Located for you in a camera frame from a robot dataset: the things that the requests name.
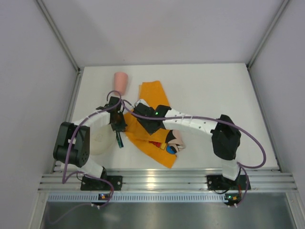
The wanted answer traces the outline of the orange cartoon mouse placemat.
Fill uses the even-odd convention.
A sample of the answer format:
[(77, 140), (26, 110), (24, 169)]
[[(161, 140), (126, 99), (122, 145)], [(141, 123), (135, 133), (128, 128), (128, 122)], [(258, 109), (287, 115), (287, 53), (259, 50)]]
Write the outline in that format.
[[(152, 108), (169, 106), (166, 93), (160, 81), (145, 82), (139, 86), (139, 99), (145, 100)], [(147, 156), (167, 168), (172, 168), (177, 153), (185, 149), (181, 133), (177, 130), (159, 129), (150, 135), (130, 113), (124, 114), (128, 139)]]

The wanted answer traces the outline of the cream round plate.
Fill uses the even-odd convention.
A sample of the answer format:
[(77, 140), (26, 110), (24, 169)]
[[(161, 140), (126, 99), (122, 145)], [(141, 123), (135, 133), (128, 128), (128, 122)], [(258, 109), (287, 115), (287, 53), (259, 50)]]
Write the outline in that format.
[(98, 128), (90, 135), (90, 155), (106, 152), (115, 141), (115, 132), (110, 124)]

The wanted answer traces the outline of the blue metal spoon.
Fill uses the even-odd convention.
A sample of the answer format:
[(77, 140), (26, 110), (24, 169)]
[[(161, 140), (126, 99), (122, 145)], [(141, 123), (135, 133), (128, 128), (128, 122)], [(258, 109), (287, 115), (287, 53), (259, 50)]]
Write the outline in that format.
[(118, 144), (120, 148), (124, 147), (120, 132), (118, 132)]

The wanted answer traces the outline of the pink plastic cup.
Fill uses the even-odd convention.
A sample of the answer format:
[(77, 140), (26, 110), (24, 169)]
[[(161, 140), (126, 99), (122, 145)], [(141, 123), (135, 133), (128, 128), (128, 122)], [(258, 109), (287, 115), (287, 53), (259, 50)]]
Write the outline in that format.
[(114, 74), (114, 90), (120, 95), (125, 95), (128, 85), (128, 75), (124, 72), (116, 72)]

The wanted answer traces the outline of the silver fork patterned handle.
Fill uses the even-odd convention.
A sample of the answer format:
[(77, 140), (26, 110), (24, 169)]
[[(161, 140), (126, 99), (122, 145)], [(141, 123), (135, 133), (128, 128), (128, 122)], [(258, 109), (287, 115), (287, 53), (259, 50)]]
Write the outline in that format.
[(121, 145), (121, 137), (120, 137), (120, 133), (119, 132), (116, 132), (116, 140), (117, 140), (119, 148), (121, 148), (122, 145)]

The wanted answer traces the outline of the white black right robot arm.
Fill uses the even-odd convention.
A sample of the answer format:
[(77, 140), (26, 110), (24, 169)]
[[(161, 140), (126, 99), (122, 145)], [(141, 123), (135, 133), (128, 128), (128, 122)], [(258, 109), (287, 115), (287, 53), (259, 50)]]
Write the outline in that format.
[(236, 151), (240, 146), (241, 133), (232, 126), (233, 122), (229, 116), (222, 114), (215, 121), (203, 120), (165, 105), (154, 109), (143, 99), (135, 103), (133, 113), (150, 135), (164, 129), (208, 136), (214, 154), (221, 159), (222, 176), (231, 181), (238, 178), (240, 168), (236, 161)]

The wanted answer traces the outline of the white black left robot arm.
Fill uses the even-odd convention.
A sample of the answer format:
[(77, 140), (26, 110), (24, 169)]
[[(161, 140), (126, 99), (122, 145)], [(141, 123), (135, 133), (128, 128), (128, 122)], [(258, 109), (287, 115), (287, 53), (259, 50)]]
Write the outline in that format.
[(121, 98), (112, 96), (105, 106), (96, 108), (85, 118), (60, 125), (53, 157), (64, 164), (62, 183), (72, 176), (67, 174), (68, 165), (76, 166), (75, 174), (100, 181), (107, 179), (106, 168), (94, 161), (91, 152), (105, 150), (115, 141), (118, 132), (125, 131), (127, 124), (121, 102)]

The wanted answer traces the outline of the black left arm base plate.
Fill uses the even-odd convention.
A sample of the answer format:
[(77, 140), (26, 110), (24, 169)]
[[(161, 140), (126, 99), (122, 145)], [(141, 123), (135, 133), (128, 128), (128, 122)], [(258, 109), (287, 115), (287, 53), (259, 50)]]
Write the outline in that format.
[(120, 191), (122, 189), (122, 176), (107, 176), (106, 179), (112, 184), (113, 188), (108, 183), (96, 179), (83, 177), (81, 180), (81, 191)]

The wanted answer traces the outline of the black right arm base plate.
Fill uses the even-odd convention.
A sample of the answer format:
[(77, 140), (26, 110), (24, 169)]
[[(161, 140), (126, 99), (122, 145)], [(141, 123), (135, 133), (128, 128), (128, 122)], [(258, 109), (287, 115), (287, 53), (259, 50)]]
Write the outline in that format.
[(208, 189), (212, 191), (245, 190), (248, 184), (245, 175), (240, 175), (235, 181), (222, 175), (208, 175), (206, 178)]

